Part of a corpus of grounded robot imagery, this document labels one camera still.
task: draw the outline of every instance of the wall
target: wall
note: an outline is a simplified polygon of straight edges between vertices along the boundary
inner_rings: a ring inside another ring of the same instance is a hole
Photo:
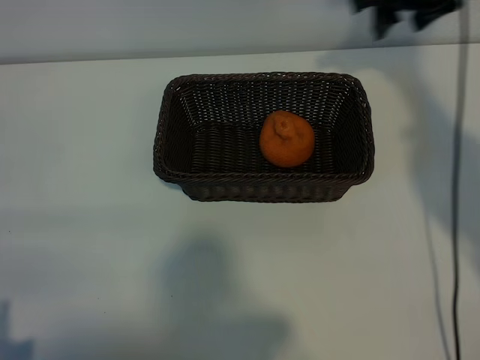
[[[472,2],[472,28],[480,23]],[[457,17],[372,42],[347,0],[2,0],[0,63],[450,44]],[[474,31],[474,40],[480,30]]]

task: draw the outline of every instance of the black cable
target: black cable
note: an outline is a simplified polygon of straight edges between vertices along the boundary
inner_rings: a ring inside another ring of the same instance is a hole
[[[464,127],[465,115],[465,93],[467,91],[467,66],[468,49],[470,39],[470,18],[469,2],[463,2],[463,8],[458,12],[458,22],[460,29],[460,47],[457,69],[457,109],[455,113],[455,126],[453,138],[453,159],[451,174],[451,242],[453,256],[453,301],[452,301],[452,319],[455,345],[455,358],[461,360],[460,331],[458,329],[458,292],[460,289],[460,269],[458,261],[458,208],[460,195],[460,175],[461,175],[461,152],[462,152],[462,132]]]

